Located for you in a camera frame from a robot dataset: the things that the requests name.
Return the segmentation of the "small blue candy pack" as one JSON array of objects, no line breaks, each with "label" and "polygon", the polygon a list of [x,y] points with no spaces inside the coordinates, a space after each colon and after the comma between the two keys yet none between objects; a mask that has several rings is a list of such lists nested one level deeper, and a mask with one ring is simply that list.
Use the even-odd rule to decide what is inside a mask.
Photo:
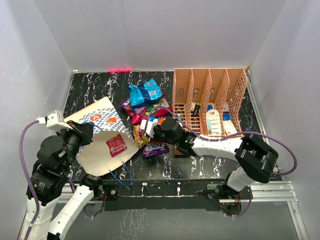
[{"label": "small blue candy pack", "polygon": [[159,122],[158,118],[151,117],[149,120],[143,119],[140,123],[140,129],[143,131],[152,130],[154,126],[156,126]]}]

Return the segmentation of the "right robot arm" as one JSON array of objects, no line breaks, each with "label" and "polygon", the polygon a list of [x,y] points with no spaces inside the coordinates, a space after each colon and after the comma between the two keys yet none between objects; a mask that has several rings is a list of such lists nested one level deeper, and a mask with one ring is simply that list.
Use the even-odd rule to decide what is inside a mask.
[{"label": "right robot arm", "polygon": [[229,173],[222,184],[202,191],[208,199],[237,199],[251,183],[268,183],[279,157],[255,134],[220,140],[186,131],[173,118],[147,121],[146,133],[156,142],[175,146],[185,156],[214,156],[239,163],[239,168]]}]

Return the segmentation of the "blue checkered paper bag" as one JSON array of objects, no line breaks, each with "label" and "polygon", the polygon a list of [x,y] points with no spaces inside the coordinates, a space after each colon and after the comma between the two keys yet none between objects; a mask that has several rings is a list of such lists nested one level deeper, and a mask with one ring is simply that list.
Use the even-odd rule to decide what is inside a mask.
[{"label": "blue checkered paper bag", "polygon": [[[92,142],[81,147],[77,154],[77,161],[87,174],[97,177],[106,175],[129,161],[139,150],[108,97],[73,113],[65,121],[93,125]],[[118,134],[122,136],[127,149],[119,155],[111,157],[106,141]]]}]

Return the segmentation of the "blue snack bag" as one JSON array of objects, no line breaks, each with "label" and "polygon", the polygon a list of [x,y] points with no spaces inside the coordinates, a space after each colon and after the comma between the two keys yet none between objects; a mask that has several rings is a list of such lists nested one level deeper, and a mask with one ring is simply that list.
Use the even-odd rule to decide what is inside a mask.
[{"label": "blue snack bag", "polygon": [[133,108],[148,106],[164,96],[154,79],[150,79],[139,85],[129,84],[128,89],[130,105]]}]

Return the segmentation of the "orange Fox's candy bag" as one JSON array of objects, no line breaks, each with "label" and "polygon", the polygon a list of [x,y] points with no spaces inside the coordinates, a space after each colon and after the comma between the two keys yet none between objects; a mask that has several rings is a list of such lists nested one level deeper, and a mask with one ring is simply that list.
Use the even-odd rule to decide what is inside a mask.
[{"label": "orange Fox's candy bag", "polygon": [[140,126],[140,124],[133,126],[134,141],[139,149],[141,149],[144,145],[152,143],[150,137],[145,135],[145,131],[141,130]]}]

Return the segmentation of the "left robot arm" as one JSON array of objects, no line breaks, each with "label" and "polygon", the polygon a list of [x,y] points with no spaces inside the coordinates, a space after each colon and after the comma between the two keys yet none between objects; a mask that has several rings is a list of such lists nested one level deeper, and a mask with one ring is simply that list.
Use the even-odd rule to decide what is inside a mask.
[{"label": "left robot arm", "polygon": [[28,172],[23,151],[27,130],[48,124],[47,117],[29,123],[19,139],[19,158],[27,180],[27,209],[21,226],[21,240],[62,240],[74,220],[90,200],[103,195],[101,178],[86,174],[78,186],[68,175],[81,147],[93,141],[93,123],[72,120],[58,122],[56,134],[40,144],[32,173]]}]

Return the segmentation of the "purple Fox's candy bag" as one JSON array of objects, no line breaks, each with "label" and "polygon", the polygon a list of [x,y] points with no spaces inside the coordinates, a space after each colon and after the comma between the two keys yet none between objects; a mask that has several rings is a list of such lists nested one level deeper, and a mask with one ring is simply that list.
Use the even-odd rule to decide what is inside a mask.
[{"label": "purple Fox's candy bag", "polygon": [[130,102],[130,98],[128,97],[126,100],[123,100],[118,107],[120,109],[125,110],[125,112],[132,117],[134,114],[138,115],[138,116],[142,116],[145,114],[146,110],[147,110],[147,106],[141,106],[141,107],[132,107],[131,102]]}]

